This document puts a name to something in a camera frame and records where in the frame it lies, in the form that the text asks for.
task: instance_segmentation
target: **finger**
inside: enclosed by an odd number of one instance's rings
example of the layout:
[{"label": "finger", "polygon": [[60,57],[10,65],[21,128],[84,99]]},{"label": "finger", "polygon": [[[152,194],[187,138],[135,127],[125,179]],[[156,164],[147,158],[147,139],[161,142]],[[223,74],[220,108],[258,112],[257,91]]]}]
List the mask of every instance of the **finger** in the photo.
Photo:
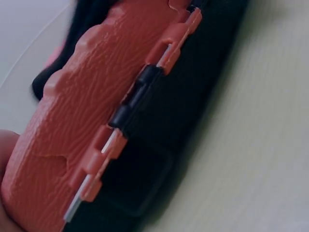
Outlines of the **finger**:
[{"label": "finger", "polygon": [[[19,135],[9,131],[0,130],[0,181],[5,173],[5,167],[15,144],[19,138]],[[1,232],[23,232],[18,226],[13,223],[5,213],[3,205],[0,203],[0,231]]]},{"label": "finger", "polygon": [[9,131],[0,130],[0,175],[4,175],[5,167],[9,161],[11,153],[15,147],[15,144],[19,138],[19,135]]}]

